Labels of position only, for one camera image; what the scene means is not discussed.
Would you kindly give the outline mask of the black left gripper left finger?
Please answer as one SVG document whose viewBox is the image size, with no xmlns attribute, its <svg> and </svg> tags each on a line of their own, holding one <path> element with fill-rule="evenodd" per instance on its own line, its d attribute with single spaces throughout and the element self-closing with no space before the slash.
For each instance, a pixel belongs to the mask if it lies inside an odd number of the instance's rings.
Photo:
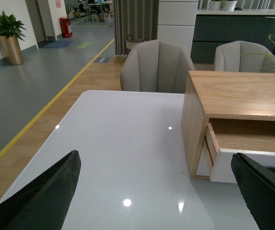
<svg viewBox="0 0 275 230">
<path fill-rule="evenodd" d="M 0 230 L 60 230 L 75 194 L 81 161 L 73 150 L 0 203 Z"/>
</svg>

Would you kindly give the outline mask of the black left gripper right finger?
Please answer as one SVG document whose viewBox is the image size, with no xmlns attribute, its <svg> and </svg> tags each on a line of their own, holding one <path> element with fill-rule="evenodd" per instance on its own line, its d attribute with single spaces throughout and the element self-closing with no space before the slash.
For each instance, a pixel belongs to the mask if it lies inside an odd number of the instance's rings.
<svg viewBox="0 0 275 230">
<path fill-rule="evenodd" d="M 231 169 L 259 229 L 275 230 L 275 167 L 262 166 L 245 154 L 236 153 Z"/>
</svg>

